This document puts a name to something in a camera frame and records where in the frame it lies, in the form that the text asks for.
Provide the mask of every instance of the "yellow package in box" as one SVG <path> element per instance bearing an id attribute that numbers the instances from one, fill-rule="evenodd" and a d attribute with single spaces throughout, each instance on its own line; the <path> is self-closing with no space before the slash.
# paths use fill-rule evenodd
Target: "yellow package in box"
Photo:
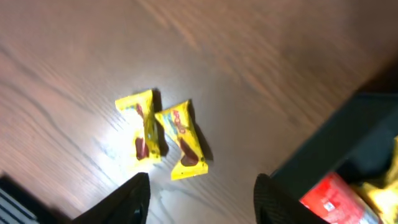
<path id="1" fill-rule="evenodd" d="M 201 151 L 197 134 L 188 113 L 189 101 L 155 114 L 166 134 L 182 152 L 181 159 L 172 171 L 172 180 L 207 174 L 208 165 Z"/>
<path id="2" fill-rule="evenodd" d="M 161 161 L 152 98 L 152 90 L 147 90 L 115 101 L 132 128 L 134 166 Z"/>

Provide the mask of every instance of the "brown wooden surface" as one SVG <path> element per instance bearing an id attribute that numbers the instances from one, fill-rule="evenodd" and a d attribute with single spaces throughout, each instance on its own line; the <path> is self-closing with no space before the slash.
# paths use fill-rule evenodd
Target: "brown wooden surface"
<path id="1" fill-rule="evenodd" d="M 188 98 L 207 175 L 149 170 L 148 223 L 254 223 L 252 190 L 395 57 L 398 2 L 0 0 L 0 169 L 76 217 L 125 182 L 114 108 Z"/>

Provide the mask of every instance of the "wooden table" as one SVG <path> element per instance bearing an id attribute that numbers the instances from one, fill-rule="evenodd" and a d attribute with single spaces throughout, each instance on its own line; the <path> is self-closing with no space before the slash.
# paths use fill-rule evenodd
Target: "wooden table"
<path id="1" fill-rule="evenodd" d="M 278 168 L 394 60 L 397 1 L 0 0 L 0 169 L 74 218 L 134 173 L 115 99 L 192 99 L 210 172 L 149 169 L 148 223 L 254 223 Z"/>

